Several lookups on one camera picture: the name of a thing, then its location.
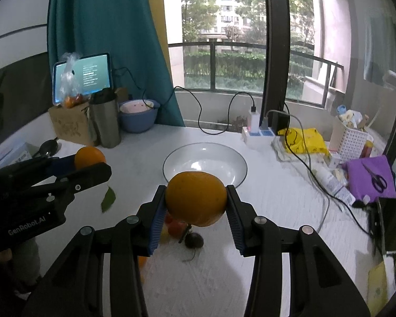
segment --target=purple cloth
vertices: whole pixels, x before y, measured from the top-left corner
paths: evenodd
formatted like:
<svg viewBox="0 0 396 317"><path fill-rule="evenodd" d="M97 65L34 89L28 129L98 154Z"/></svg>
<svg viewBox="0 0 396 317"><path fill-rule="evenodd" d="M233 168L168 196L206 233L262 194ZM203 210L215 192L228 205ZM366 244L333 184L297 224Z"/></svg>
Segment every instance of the purple cloth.
<svg viewBox="0 0 396 317"><path fill-rule="evenodd" d="M387 182L387 188L383 193L379 193L373 186L372 177L362 165L364 163L377 175L381 175ZM356 200L362 200L365 195L370 197L370 202L374 202L377 197L396 198L396 188L392 171L385 155L378 157L358 158L346 163L349 175L349 192Z"/></svg>

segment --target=glass bowl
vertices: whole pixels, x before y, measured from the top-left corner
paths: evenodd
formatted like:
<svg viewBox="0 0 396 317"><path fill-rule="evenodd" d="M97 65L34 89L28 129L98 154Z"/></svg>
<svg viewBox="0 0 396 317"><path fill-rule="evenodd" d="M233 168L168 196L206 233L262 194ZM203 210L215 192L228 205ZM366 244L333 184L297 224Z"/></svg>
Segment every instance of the glass bowl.
<svg viewBox="0 0 396 317"><path fill-rule="evenodd" d="M183 171L204 171L223 184L238 187L247 176L248 166L236 150L218 143L192 143L172 151L163 164L167 182Z"/></svg>

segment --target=dark round fruit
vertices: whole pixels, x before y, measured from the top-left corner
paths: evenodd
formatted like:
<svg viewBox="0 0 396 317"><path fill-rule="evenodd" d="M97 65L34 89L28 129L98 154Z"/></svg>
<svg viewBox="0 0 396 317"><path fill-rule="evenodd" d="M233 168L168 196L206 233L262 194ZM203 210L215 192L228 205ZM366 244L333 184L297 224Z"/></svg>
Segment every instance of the dark round fruit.
<svg viewBox="0 0 396 317"><path fill-rule="evenodd" d="M191 232L185 236L185 245L189 249L202 248L204 245L204 239L200 234Z"/></svg>

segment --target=metal bolt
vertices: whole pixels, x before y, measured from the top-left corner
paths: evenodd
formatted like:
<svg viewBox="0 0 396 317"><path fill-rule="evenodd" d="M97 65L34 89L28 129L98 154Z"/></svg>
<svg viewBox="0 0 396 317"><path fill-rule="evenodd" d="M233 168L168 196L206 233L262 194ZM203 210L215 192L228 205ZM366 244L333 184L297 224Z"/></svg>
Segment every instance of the metal bolt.
<svg viewBox="0 0 396 317"><path fill-rule="evenodd" d="M92 229L91 229L89 226L84 226L84 227L81 229L81 235L82 235L82 236L87 236L87 235L89 235L91 232L92 232Z"/></svg>
<svg viewBox="0 0 396 317"><path fill-rule="evenodd" d="M267 218L263 216L256 216L254 218L254 222L256 222L257 224L265 224L267 223Z"/></svg>
<svg viewBox="0 0 396 317"><path fill-rule="evenodd" d="M137 222L139 222L139 218L137 216L129 216L126 218L126 221L129 224L136 224Z"/></svg>
<svg viewBox="0 0 396 317"><path fill-rule="evenodd" d="M310 235L310 234L312 234L314 232L314 229L312 227L310 227L309 225L304 225L302 227L302 232L304 234Z"/></svg>

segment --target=perforated plastic basket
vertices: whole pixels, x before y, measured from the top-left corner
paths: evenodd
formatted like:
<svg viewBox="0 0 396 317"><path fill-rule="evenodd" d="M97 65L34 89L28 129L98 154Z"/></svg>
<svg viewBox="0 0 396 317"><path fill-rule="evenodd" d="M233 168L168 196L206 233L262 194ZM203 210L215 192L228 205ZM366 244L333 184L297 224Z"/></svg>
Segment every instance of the perforated plastic basket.
<svg viewBox="0 0 396 317"><path fill-rule="evenodd" d="M333 122L333 133L328 148L331 151L336 151L344 162L359 159L367 137L367 132L347 128L339 120L339 117L336 117Z"/></svg>

